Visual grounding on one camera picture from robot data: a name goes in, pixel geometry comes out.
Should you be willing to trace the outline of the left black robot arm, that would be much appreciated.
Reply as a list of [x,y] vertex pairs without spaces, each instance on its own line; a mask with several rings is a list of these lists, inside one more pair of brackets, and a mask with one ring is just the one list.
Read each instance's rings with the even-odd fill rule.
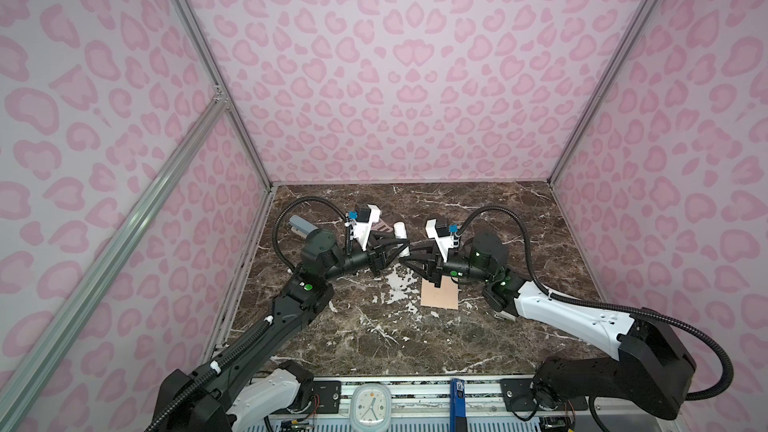
[[315,201],[340,217],[343,236],[306,228],[300,260],[289,267],[291,276],[266,315],[192,372],[175,370],[167,376],[148,430],[245,431],[275,412],[311,414],[318,409],[311,396],[314,376],[304,366],[288,360],[265,378],[257,378],[257,372],[329,305],[333,280],[365,269],[382,272],[405,254],[410,241],[401,222],[391,231],[375,230],[381,211],[374,205],[342,212],[324,198]]

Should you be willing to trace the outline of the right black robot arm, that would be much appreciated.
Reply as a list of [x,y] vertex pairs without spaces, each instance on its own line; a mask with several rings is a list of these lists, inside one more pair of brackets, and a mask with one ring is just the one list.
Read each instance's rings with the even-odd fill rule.
[[[509,250],[494,233],[465,234],[472,222],[489,212],[509,217],[523,242],[526,271],[508,263]],[[713,399],[728,390],[734,364],[713,338],[695,326],[653,309],[578,299],[546,286],[534,270],[532,242],[523,220],[512,210],[487,205],[461,224],[431,219],[427,242],[413,245],[400,263],[434,286],[445,279],[456,284],[478,282],[489,307],[505,319],[523,318],[557,328],[602,351],[592,359],[549,357],[529,385],[531,401],[551,409],[574,397],[593,408],[599,398],[633,403],[650,415],[675,419],[686,402]],[[697,364],[679,338],[684,332],[717,357],[721,375],[699,391],[691,388]]]

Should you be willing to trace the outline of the peach paper envelope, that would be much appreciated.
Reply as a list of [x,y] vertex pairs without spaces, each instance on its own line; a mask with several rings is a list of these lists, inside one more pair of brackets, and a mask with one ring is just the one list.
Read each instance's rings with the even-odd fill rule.
[[421,283],[421,305],[446,310],[457,310],[459,306],[459,288],[450,279],[444,279],[441,286],[437,287],[433,283],[422,280]]

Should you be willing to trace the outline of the white glue stick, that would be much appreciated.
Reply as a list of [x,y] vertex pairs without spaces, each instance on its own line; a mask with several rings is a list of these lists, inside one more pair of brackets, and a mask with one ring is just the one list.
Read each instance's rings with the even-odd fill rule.
[[404,222],[396,222],[393,224],[393,231],[394,236],[397,239],[403,240],[403,243],[401,244],[402,250],[399,252],[399,257],[407,257],[410,255],[410,249],[409,249],[409,238],[408,233],[406,230],[406,225]]

